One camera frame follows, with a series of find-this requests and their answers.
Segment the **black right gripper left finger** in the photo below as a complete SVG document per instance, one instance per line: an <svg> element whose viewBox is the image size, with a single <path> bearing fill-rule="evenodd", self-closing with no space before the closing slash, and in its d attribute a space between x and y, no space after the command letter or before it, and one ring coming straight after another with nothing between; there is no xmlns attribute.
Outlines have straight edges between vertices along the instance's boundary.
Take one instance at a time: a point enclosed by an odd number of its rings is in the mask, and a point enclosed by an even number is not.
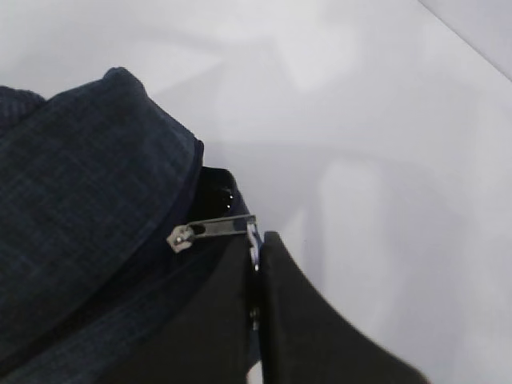
<svg viewBox="0 0 512 384"><path fill-rule="evenodd" d="M249 349L244 236L230 241L204 286L155 336L100 378L101 383L244 383Z"/></svg>

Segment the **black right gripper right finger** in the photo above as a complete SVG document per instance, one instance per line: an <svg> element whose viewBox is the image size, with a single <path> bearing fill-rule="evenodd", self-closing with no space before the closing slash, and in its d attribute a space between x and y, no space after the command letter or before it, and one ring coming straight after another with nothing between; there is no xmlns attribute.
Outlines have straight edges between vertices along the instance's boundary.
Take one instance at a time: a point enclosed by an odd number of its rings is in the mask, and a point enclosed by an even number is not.
<svg viewBox="0 0 512 384"><path fill-rule="evenodd" d="M362 334L314 288L276 232L260 250L260 345L266 383L426 383Z"/></svg>

